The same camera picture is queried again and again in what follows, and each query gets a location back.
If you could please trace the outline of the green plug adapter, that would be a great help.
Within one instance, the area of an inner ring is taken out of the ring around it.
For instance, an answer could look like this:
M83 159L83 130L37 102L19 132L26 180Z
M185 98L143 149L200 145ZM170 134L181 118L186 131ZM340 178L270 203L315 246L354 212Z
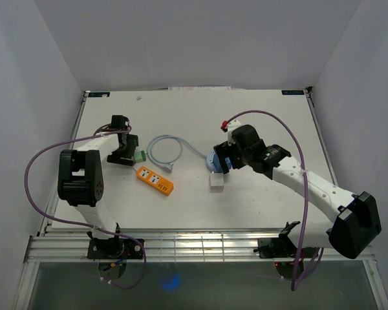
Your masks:
M146 153L144 150L138 150L134 154L134 159L136 163L142 163L147 160Z

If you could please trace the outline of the round light blue power strip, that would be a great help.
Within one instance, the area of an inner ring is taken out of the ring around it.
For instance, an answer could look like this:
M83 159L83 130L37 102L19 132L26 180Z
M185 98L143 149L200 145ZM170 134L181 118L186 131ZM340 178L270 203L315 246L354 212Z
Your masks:
M199 157L210 172L222 173L220 166L215 163L216 156L213 151L206 154L186 139L175 135L161 134L154 137L147 144L146 154L154 165L171 173L173 172L174 164L182 157L185 150L190 150Z

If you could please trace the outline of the blue cube socket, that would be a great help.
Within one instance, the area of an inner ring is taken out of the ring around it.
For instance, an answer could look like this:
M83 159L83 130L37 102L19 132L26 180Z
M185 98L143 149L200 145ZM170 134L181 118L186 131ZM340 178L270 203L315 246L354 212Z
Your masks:
M229 158L224 158L223 160L219 160L219 168L218 168L219 173L227 174L229 173L231 168L232 168L232 163Z

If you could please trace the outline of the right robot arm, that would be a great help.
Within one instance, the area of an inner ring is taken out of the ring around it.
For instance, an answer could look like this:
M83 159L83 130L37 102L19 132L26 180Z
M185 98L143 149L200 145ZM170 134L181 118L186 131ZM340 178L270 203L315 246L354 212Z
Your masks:
M376 199L366 191L354 194L339 188L314 172L302 168L298 160L279 145L266 145L251 125L225 121L222 129L227 141L214 151L222 172L249 166L256 173L280 183L314 205L326 222L306 221L286 224L279 233L279 248L286 256L295 256L303 248L331 248L340 255L357 258L381 233Z

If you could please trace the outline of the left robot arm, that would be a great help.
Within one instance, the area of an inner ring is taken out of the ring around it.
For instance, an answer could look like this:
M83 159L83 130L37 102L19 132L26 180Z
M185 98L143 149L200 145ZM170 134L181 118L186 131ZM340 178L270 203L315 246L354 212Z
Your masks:
M110 258L119 257L124 242L110 233L119 226L102 201L104 181L102 162L122 166L135 165L138 136L130 134L129 118L113 115L106 132L92 137L86 144L59 155L58 196L73 206L89 224L88 235L104 240L102 251Z

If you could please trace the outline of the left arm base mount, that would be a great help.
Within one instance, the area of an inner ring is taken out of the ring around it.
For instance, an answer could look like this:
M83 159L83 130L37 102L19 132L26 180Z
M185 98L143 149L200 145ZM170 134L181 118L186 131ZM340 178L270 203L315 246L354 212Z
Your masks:
M87 258L90 260L121 260L143 258L142 245L143 239L138 239L140 245L129 239L109 238L99 240L91 239L88 246Z

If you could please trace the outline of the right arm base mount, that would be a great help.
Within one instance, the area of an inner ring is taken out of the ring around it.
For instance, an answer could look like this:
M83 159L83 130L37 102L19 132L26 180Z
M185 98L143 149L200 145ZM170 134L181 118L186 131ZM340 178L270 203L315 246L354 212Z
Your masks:
M301 222L287 222L281 232L274 238L259 238L257 247L253 250L260 258L293 258L297 246L288 238L288 234Z

